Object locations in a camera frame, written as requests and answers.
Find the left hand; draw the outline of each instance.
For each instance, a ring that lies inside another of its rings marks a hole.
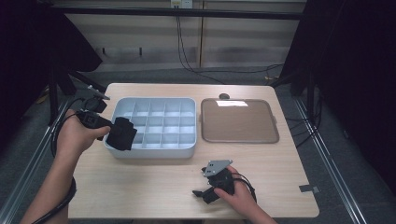
[[[65,118],[75,114],[74,110],[69,109],[66,112]],[[93,141],[110,132],[110,127],[102,127],[98,129],[89,129],[81,124],[78,117],[71,116],[68,118],[58,136],[57,154],[73,153],[80,156],[87,148],[89,148]]]

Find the human hand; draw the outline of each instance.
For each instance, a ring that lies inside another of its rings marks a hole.
[[[64,122],[64,126],[58,135],[57,154],[68,153],[80,156],[84,150],[89,148],[93,141],[110,132],[110,127],[102,127],[98,129],[89,129],[81,124],[78,117],[72,116],[76,112],[67,110],[65,117],[68,118]]]
[[[227,169],[233,174],[233,178],[241,178],[238,172],[232,167]],[[215,193],[224,201],[226,201],[237,213],[247,217],[255,224],[275,223],[275,221],[266,214],[254,201],[248,186],[241,181],[234,181],[234,194],[230,195],[223,189],[214,189]]]

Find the white wall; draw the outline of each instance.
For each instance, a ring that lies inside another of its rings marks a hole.
[[[56,0],[55,4],[170,7],[170,0]],[[304,9],[304,0],[193,1],[193,8],[301,12]],[[67,15],[67,17],[98,51],[105,48],[116,54],[122,49],[134,51],[142,48],[143,52],[151,53],[156,49],[159,53],[168,50],[174,52],[175,55],[166,54],[167,60],[152,61],[147,57],[146,60],[142,58],[135,61],[130,60],[130,63],[141,65],[143,62],[143,64],[149,64],[148,66],[155,68],[162,65],[181,66],[178,62],[178,52],[175,50],[178,46],[175,17],[113,15]],[[235,65],[233,62],[235,60],[240,63],[239,65],[249,66],[283,63],[298,25],[297,21],[221,18],[180,18],[180,22],[188,60],[193,66],[202,67]],[[174,57],[174,61],[169,62],[169,57]]]

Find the wooden table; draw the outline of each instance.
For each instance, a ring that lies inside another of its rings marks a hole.
[[[277,120],[280,140],[275,144],[209,143],[201,137],[201,102],[221,93],[232,98],[263,99]],[[197,104],[197,142],[189,159],[149,160],[114,158],[103,142],[95,141],[82,155],[75,172],[78,191],[70,203],[71,218],[241,218],[226,202],[206,204],[192,190],[205,190],[207,179],[201,168],[209,161],[233,160],[232,166],[256,189],[258,204],[272,217],[316,217],[318,206],[307,185],[304,168],[271,87],[132,84],[108,86],[107,108],[102,116],[111,119],[117,101],[133,97],[190,97]]]

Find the brown tray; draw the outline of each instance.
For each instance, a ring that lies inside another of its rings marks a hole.
[[[202,137],[208,142],[276,143],[279,133],[264,100],[204,99]]]

